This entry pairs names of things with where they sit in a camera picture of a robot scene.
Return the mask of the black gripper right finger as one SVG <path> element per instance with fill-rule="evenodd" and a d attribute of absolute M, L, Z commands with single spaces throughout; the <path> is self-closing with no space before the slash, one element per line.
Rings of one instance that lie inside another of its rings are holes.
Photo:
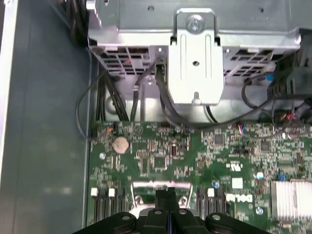
<path fill-rule="evenodd" d="M 173 226 L 179 234 L 266 234 L 267 232 L 222 213 L 211 213 L 203 220 L 188 209 L 182 209 L 176 199 L 175 188 L 168 192 Z"/>

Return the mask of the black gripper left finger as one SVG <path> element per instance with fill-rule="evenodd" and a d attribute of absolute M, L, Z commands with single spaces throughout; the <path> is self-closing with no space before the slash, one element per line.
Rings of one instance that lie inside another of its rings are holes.
<path fill-rule="evenodd" d="M 166 234 L 169 217 L 170 190 L 156 191 L 156 204 L 147 210 L 147 215 L 135 217 L 129 212 L 120 212 L 88 227 L 77 234 Z"/>

